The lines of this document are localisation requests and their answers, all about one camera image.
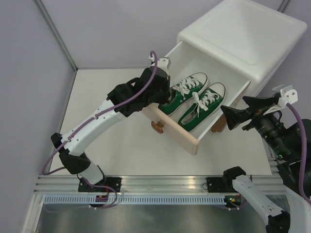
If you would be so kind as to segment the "bear knob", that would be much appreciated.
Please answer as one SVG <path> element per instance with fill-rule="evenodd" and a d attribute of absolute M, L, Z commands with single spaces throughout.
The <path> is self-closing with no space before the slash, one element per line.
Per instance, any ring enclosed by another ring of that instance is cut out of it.
<path fill-rule="evenodd" d="M 151 121 L 151 126 L 157 133 L 159 134 L 164 133 L 164 130 L 163 130 L 164 125 L 160 121 L 158 122 Z"/>

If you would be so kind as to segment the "beige drawer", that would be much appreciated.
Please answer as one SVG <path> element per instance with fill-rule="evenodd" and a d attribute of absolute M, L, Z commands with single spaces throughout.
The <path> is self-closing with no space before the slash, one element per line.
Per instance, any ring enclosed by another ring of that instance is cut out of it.
<path fill-rule="evenodd" d="M 222 83 L 225 86 L 226 94 L 223 105 L 226 106 L 236 106 L 251 83 L 240 73 L 183 41 L 179 42 L 167 54 L 167 57 L 171 60 L 169 68 L 171 84 L 178 83 L 197 72 L 205 73 L 209 84 Z M 172 116 L 167 116 L 160 111 L 157 104 L 149 105 L 142 112 L 154 123 L 161 123 L 163 132 L 173 138 L 189 154 L 196 155 L 200 140 L 224 117 L 219 109 L 194 130 L 187 132 L 178 125 L 178 120 L 191 105 L 192 101 L 187 101 Z"/>

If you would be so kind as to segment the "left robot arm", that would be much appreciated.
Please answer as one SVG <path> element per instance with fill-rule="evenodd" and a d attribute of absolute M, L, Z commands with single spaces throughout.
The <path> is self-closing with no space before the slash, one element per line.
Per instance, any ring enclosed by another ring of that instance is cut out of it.
<path fill-rule="evenodd" d="M 114 124 L 141 111 L 151 103 L 167 103 L 170 78 L 165 67 L 150 66 L 140 77 L 117 85 L 88 119 L 67 134 L 51 136 L 63 167 L 70 174 L 79 174 L 95 192 L 106 187 L 106 177 L 99 166 L 86 155 L 86 148 Z"/>

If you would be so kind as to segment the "green sneaker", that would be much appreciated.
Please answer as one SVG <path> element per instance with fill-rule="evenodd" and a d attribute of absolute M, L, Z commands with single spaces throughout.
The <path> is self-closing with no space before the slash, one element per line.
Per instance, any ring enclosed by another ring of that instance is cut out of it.
<path fill-rule="evenodd" d="M 185 102 L 193 98 L 193 93 L 201 94 L 208 86 L 209 78 L 198 72 L 182 79 L 170 88 L 169 102 L 159 104 L 158 109 L 168 116 L 173 115 Z"/>
<path fill-rule="evenodd" d="M 193 92 L 193 103 L 180 117 L 178 125 L 187 132 L 191 132 L 220 108 L 225 95 L 226 87 L 222 83 L 208 86 L 200 95 Z"/>

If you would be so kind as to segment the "brown drawer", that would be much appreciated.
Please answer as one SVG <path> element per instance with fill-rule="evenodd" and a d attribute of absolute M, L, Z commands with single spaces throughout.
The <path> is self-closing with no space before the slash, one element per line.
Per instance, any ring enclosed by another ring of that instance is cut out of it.
<path fill-rule="evenodd" d="M 226 127 L 227 122 L 225 115 L 222 114 L 222 116 L 217 120 L 217 122 L 212 126 L 211 131 L 213 133 L 221 133 L 224 128 Z"/>

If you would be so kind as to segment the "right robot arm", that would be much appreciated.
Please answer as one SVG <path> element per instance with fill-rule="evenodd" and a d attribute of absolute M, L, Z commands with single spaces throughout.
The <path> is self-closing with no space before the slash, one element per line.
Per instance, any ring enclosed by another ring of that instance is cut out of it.
<path fill-rule="evenodd" d="M 261 217 L 268 233 L 311 230 L 311 122 L 293 106 L 295 98 L 244 97 L 243 110 L 222 106 L 230 130 L 256 130 L 278 160 L 278 174 L 254 180 L 239 167 L 223 172 L 222 187 L 240 194 Z"/>

